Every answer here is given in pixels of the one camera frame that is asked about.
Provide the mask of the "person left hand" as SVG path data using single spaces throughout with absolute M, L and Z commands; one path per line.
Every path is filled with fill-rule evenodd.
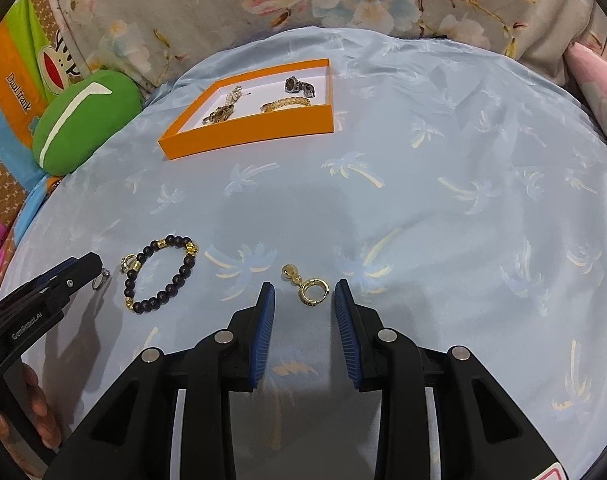
M 28 394 L 28 405 L 34 415 L 34 426 L 37 429 L 43 444 L 55 450 L 62 443 L 61 427 L 58 424 L 54 411 L 46 400 L 46 395 L 39 386 L 39 379 L 36 372 L 27 364 L 22 364 L 22 375 L 25 383 L 25 389 Z M 0 412 L 0 440 L 4 444 L 10 442 L 11 429 L 8 421 Z

